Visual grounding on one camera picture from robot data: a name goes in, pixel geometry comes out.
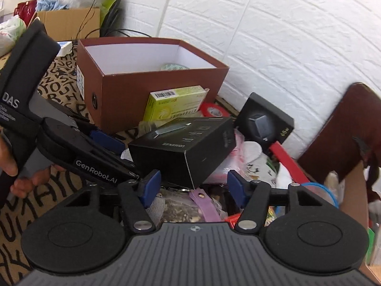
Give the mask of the black charger box large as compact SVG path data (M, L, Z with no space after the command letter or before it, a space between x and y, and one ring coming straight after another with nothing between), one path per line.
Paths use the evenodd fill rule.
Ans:
M142 175L161 173L161 184L196 189L236 147L231 117L176 118L128 144Z

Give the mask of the clear packing tape roll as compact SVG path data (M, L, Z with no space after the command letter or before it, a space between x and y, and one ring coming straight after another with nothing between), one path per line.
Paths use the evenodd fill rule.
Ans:
M189 70L189 67L178 63L166 63L160 68L161 71L173 71L173 70Z

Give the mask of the herb sachet bag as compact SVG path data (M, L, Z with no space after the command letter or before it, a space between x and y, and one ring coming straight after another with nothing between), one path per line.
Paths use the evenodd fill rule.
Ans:
M174 192L161 189L146 209L156 227L162 223L198 223L205 218L199 206L188 192Z

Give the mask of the red white plastic packet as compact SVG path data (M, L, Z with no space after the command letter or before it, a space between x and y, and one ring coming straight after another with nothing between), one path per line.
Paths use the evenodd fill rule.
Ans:
M246 163L244 160L243 143L244 136L238 130L234 130L236 146L224 159L221 165L203 182L204 184L227 184L227 175L230 170L235 170L239 175L246 177Z

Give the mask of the white printed cloth pouch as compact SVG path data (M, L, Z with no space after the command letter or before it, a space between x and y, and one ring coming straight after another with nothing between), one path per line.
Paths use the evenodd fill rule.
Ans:
M271 159L263 153L262 147L255 141L244 141L241 146L243 165L239 173L247 181L260 180L276 186L277 171Z

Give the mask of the red flat box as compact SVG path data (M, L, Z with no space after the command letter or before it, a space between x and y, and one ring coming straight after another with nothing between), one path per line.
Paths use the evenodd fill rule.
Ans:
M303 184L310 182L304 171L297 165L296 161L290 157L282 145L277 141L273 143L269 150L277 160L289 171L292 180L295 183Z

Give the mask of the brown shoe box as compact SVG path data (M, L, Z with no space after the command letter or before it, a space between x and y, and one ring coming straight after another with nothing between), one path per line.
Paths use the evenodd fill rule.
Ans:
M166 63L189 70L161 71ZM229 67L180 39L100 37L77 46L77 85L95 125L107 133L136 127L151 92L199 85L213 102Z

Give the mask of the yellow green medicine box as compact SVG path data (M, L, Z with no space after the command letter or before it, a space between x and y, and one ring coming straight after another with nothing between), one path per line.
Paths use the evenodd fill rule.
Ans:
M197 112L209 89L191 86L151 92L143 121L161 121Z

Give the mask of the black charger box upright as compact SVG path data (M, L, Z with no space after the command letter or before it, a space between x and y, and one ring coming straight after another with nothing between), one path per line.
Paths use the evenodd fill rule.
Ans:
M295 128L295 121L260 95L252 92L235 119L234 127L246 141L257 142L264 153L270 146L282 144Z

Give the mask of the blue rim small net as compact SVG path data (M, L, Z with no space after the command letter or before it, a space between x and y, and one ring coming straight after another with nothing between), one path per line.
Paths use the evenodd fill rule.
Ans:
M304 183L303 186L309 191L315 193L322 199L329 202L331 205L335 206L336 208L339 208L339 203L337 201L336 196L324 185L315 182L307 182Z

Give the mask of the white power strip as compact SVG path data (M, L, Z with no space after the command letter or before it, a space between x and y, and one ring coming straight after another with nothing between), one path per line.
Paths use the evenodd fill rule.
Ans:
M57 57L65 57L72 52L73 44L71 41L60 41L58 44L60 45L60 50Z

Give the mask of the tan cardboard box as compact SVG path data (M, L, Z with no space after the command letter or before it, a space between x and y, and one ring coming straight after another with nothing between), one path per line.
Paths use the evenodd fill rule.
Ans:
M367 201L366 179L364 177L364 163L360 161L345 177L344 181L344 198L340 209L368 231L369 205ZM371 260L376 260L376 264L368 265L366 259L364 259L360 270L380 285L380 228L378 228L375 234Z

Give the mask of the large cardboard box background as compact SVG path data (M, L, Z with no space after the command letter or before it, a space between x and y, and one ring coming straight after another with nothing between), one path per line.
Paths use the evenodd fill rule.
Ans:
M71 8L35 12L29 25L39 19L46 33L55 41L100 37L99 8Z

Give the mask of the dark brown shoe box lid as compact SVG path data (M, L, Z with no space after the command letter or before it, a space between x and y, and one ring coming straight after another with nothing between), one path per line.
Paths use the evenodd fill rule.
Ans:
M363 83L346 90L298 164L317 182L344 179L361 161L380 161L380 97Z

